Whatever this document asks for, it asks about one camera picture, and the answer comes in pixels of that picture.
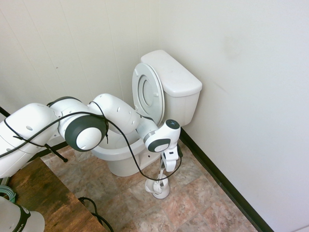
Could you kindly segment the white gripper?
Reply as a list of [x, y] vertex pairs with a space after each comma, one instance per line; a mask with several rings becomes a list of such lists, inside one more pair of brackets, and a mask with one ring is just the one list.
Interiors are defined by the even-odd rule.
[[162, 154], [163, 162], [161, 163], [161, 170], [166, 169], [167, 172], [173, 172], [178, 158], [178, 146], [166, 149]]

